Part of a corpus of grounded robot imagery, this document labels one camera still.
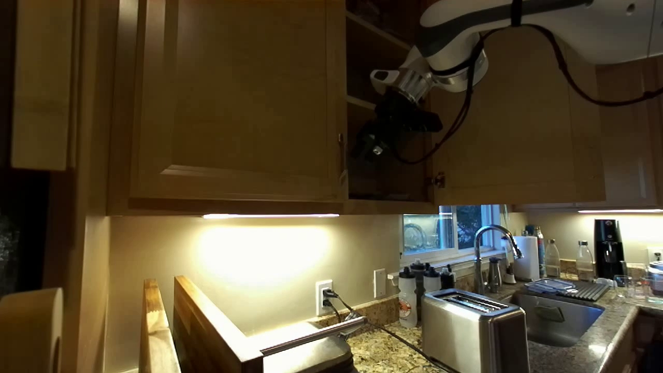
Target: kitchen sink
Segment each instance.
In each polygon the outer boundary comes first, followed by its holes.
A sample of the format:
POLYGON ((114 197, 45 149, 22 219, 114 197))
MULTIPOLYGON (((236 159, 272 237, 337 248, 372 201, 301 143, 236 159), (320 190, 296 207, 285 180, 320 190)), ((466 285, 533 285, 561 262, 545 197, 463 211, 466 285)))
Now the kitchen sink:
POLYGON ((548 345, 574 345, 600 316, 602 306, 516 291, 513 304, 523 308, 527 338, 548 345))

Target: kitchen wall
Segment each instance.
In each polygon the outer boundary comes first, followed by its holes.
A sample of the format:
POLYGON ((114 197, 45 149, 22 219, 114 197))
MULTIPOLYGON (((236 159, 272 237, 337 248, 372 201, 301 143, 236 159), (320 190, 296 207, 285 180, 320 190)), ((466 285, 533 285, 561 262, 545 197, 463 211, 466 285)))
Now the kitchen wall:
POLYGON ((554 237, 560 254, 575 258, 577 239, 595 239, 595 219, 617 219, 624 254, 630 265, 647 265, 649 248, 663 253, 663 215, 580 215, 575 211, 526 211, 526 221, 537 224, 545 237, 554 237))
POLYGON ((139 363, 142 280, 155 280, 172 308, 172 280, 189 275, 244 333, 257 333, 310 319, 316 280, 332 278, 350 304, 372 301, 372 268, 397 268, 399 224, 399 215, 111 218, 105 370, 139 363))

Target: under-cabinet light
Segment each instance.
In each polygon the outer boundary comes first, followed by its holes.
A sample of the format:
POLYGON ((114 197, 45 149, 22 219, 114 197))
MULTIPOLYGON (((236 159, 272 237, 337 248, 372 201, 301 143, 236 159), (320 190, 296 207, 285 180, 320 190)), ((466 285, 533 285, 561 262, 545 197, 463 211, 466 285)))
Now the under-cabinet light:
POLYGON ((323 219, 337 213, 205 213, 203 219, 323 219))
POLYGON ((663 208, 577 208, 580 215, 658 215, 663 208))

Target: window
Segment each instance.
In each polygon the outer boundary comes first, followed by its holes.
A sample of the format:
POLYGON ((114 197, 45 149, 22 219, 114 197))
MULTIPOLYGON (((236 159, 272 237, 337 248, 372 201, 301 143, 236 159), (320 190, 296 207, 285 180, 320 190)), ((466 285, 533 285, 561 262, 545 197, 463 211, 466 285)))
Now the window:
MULTIPOLYGON (((501 224, 498 204, 442 204, 436 215, 402 219, 402 257, 415 260, 444 260, 475 254, 475 232, 481 225, 501 224)), ((482 246, 497 246, 498 236, 486 234, 482 246)))

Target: robotic arm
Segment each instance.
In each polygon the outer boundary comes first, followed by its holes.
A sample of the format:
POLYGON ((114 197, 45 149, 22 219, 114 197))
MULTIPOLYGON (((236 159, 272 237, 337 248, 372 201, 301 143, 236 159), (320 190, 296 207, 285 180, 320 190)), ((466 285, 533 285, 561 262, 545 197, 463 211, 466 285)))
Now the robotic arm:
POLYGON ((663 52, 663 3, 657 0, 436 0, 422 12, 418 41, 402 65, 371 72, 372 89, 382 96, 359 153, 374 158, 408 132, 442 131, 436 113, 418 108, 421 100, 432 87, 471 94, 468 80, 476 85, 488 71, 481 33, 519 23, 547 29, 593 64, 663 52))

